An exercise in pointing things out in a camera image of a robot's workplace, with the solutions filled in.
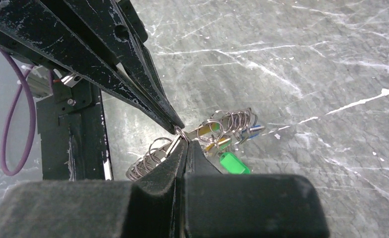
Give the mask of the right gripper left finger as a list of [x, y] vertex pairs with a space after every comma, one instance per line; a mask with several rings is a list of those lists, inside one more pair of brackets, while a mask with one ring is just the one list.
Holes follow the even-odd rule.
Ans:
[[16, 186], [0, 205], [0, 238], [174, 238], [179, 140], [141, 180], [45, 180]]

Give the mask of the blue key tag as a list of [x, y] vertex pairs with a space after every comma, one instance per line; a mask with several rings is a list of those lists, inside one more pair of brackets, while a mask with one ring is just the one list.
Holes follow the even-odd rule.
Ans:
[[249, 127], [241, 132], [240, 138], [242, 141], [252, 139], [262, 133], [265, 130], [265, 127], [262, 125], [255, 125]]

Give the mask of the green key tag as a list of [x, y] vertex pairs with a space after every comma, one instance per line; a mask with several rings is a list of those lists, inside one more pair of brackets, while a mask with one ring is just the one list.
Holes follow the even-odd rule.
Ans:
[[250, 169], [231, 152], [222, 153], [219, 160], [221, 166], [230, 174], [241, 175], [251, 173]]

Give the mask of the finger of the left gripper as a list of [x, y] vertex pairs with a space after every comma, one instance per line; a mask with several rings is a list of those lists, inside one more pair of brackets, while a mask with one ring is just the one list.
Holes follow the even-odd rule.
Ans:
[[106, 47], [65, 0], [0, 0], [0, 45], [29, 62], [74, 73], [139, 110], [148, 104], [125, 85], [123, 67], [103, 59]]
[[184, 128], [184, 123], [166, 98], [149, 50], [143, 22], [129, 0], [67, 0], [65, 3], [106, 47], [103, 57], [123, 67], [125, 85], [147, 102], [142, 111], [163, 128]]

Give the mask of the yellow key tag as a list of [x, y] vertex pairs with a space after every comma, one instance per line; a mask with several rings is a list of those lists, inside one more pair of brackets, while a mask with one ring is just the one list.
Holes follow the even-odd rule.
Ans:
[[216, 142], [205, 146], [203, 150], [207, 154], [223, 153], [231, 143], [232, 138], [227, 135], [223, 135], [220, 139], [217, 139]]

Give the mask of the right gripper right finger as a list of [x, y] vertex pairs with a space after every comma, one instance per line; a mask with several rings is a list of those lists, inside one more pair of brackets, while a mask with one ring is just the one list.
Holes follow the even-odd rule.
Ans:
[[222, 174], [190, 142], [183, 179], [187, 238], [327, 238], [317, 190], [295, 174]]

